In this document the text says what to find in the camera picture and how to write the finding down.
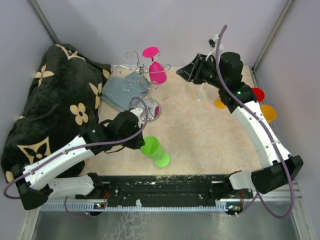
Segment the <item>pink plastic wine glass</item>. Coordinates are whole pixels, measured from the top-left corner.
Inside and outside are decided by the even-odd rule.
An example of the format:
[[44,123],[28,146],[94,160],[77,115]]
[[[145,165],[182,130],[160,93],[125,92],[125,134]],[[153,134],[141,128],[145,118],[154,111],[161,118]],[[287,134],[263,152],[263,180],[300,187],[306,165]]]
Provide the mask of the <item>pink plastic wine glass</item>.
[[151,64],[148,67],[148,73],[150,80],[158,85],[163,84],[167,80],[167,74],[165,68],[157,62],[160,55],[160,51],[156,46],[147,47],[143,52],[142,56],[151,59]]

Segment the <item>green plastic wine glass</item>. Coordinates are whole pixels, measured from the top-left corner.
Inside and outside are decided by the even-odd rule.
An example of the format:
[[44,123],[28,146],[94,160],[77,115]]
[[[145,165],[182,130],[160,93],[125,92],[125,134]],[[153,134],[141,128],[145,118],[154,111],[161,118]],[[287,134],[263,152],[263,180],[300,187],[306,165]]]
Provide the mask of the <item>green plastic wine glass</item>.
[[140,151],[153,160],[159,168],[166,167],[171,161],[170,155],[165,152],[159,140],[154,136],[148,136],[144,139],[144,146],[141,147]]

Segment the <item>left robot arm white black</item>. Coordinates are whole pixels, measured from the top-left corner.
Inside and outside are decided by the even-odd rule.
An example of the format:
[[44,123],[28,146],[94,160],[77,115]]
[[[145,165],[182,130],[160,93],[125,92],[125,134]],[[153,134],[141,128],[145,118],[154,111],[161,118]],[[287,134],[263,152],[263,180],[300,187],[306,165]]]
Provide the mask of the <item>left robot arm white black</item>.
[[84,133],[77,135],[64,147],[44,159],[12,168],[23,208],[36,209],[49,199],[76,197],[77,199],[97,199],[103,195],[104,184],[97,173],[84,176],[60,178],[60,174],[115,146],[139,150],[144,146],[144,125],[141,108],[120,112],[113,120],[90,125]]

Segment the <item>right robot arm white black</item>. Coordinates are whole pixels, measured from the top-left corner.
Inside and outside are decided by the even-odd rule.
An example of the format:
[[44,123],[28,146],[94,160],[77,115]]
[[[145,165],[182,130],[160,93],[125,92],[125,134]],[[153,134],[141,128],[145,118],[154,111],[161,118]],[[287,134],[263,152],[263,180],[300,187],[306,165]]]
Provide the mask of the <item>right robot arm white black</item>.
[[242,81],[243,67],[240,55],[235,52],[223,53],[218,65],[214,56],[199,53],[176,71],[186,82],[218,88],[222,103],[242,125],[258,155],[261,169],[229,175],[229,182],[223,185],[229,198],[235,198],[241,189],[254,188],[261,194],[276,190],[288,183],[284,167],[294,180],[304,164],[301,156],[293,156],[272,131],[252,88]]

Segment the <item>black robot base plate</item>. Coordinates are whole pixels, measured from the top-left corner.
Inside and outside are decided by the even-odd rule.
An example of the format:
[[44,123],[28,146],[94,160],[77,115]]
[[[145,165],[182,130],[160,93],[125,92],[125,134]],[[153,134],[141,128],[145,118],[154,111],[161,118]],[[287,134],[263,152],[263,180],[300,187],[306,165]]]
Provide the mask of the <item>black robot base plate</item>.
[[79,200],[107,200],[109,207],[214,207],[221,199],[250,199],[247,189],[234,190],[229,176],[198,175],[105,175],[103,186],[92,195],[77,195]]

